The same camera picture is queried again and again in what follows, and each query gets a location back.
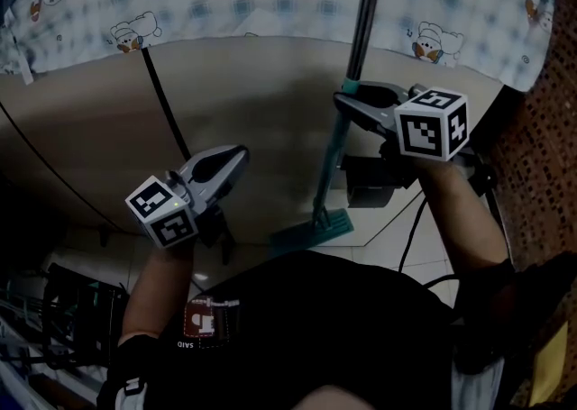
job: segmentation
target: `yellow object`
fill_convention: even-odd
[[[569,324],[565,322],[554,337],[536,354],[529,406],[545,402],[559,386],[563,376],[568,330]]]

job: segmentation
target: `black t-shirt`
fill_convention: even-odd
[[[406,275],[303,251],[205,296],[118,349],[99,408],[146,386],[144,408],[289,409],[323,385],[450,408],[453,311]]]

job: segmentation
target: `green mop head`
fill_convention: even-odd
[[[334,210],[321,214],[316,226],[308,221],[272,234],[269,256],[274,258],[292,251],[306,250],[352,231],[353,224],[346,210]]]

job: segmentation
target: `black cable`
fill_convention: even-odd
[[[151,55],[148,52],[147,48],[142,50],[142,55],[144,57],[144,62],[146,63],[146,68],[148,69],[148,73],[152,80],[152,85],[154,86],[154,90],[156,91],[156,96],[159,98],[160,106],[162,107],[162,111],[164,112],[164,116],[166,117],[166,121],[169,123],[170,130],[172,131],[172,135],[174,136],[175,141],[177,142],[180,153],[184,157],[184,160],[188,161],[191,159],[190,151],[188,150],[188,146],[184,141],[182,133],[180,132],[179,125],[177,124],[176,119],[174,118],[174,114],[170,109],[169,101],[167,100],[166,96],[164,95],[164,90],[162,89],[162,85],[160,84],[159,76],[156,73],[156,69],[154,68],[154,64],[152,64]]]
[[[85,205],[87,205],[93,212],[98,214],[98,216],[103,218],[107,223],[111,224],[116,230],[118,230],[120,232],[124,232],[124,230],[119,225],[117,225],[116,223],[114,223],[113,221],[108,219],[106,216],[104,216],[102,213],[100,213],[94,206],[92,206],[92,204],[90,204],[83,196],[81,196],[68,182],[66,182],[66,180],[61,175],[58,174],[58,172],[50,165],[50,163],[48,163],[48,161],[46,161],[46,159],[43,158],[43,156],[36,150],[36,148],[32,145],[32,143],[30,141],[28,141],[28,138],[26,138],[26,136],[24,135],[22,130],[20,130],[20,128],[18,128],[18,125],[16,125],[16,122],[12,119],[12,117],[6,111],[4,105],[1,102],[0,102],[0,109],[2,109],[2,112],[4,112],[4,114],[6,115],[6,118],[12,124],[14,129],[18,132],[18,134],[23,139],[23,141],[26,143],[26,145],[32,150],[32,152],[34,152],[34,154],[36,154],[36,157],[38,157],[40,159],[40,161],[46,166],[46,168],[49,169],[50,172],[56,178],[58,178],[60,181],[62,181],[62,184],[64,184],[64,186],[66,186],[68,189],[70,189],[70,191],[76,197],[78,197]]]
[[[459,280],[459,276],[455,274],[447,274],[446,276],[441,276],[440,278],[436,278],[435,280],[431,280],[430,282],[426,282],[423,287],[430,288],[434,287],[436,284],[440,282],[445,282],[446,280]]]
[[[405,265],[405,259],[408,255],[408,250],[411,248],[411,243],[413,242],[413,237],[415,236],[415,230],[417,229],[418,220],[421,219],[421,214],[423,214],[423,210],[425,209],[426,205],[426,198],[423,199],[421,206],[418,207],[417,216],[415,216],[415,222],[413,223],[413,228],[408,235],[408,242],[407,246],[405,247],[405,251],[403,251],[403,257],[400,259],[400,263],[398,265],[398,272],[403,271],[403,266]]]
[[[194,285],[196,288],[198,288],[198,291],[200,291],[200,293],[198,295],[202,295],[203,293],[205,293],[205,290],[197,282],[195,282],[193,279],[190,279],[190,283],[192,285]]]
[[[379,234],[380,234],[381,232],[383,232],[385,229],[387,229],[387,228],[391,225],[391,223],[392,223],[393,221],[395,221],[399,216],[401,216],[403,213],[405,213],[405,210],[407,210],[411,205],[413,205],[413,202],[414,202],[415,200],[417,200],[418,197],[419,197],[421,194],[423,194],[423,191],[419,192],[416,196],[414,196],[413,199],[412,199],[408,204],[406,204],[405,207],[404,207],[401,211],[399,211],[397,214],[395,214],[395,217],[394,217],[393,219],[391,219],[388,223],[386,223],[383,227],[381,227],[381,228],[377,231],[377,233],[375,233],[375,234],[371,237],[371,239],[370,239],[369,241],[367,241],[364,245],[362,245],[362,247],[367,247],[367,246],[369,246],[369,245],[371,244],[371,242],[374,241],[374,240],[379,236]]]

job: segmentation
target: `white cloth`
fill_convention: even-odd
[[[452,410],[492,410],[497,401],[505,360],[500,358],[477,375],[461,373],[453,362],[451,369]]]
[[[204,37],[282,35],[350,42],[358,3],[14,0],[0,30],[0,69],[20,72],[20,62],[40,73]],[[553,10],[554,0],[379,0],[371,46],[436,65],[467,66],[527,91],[545,61]]]

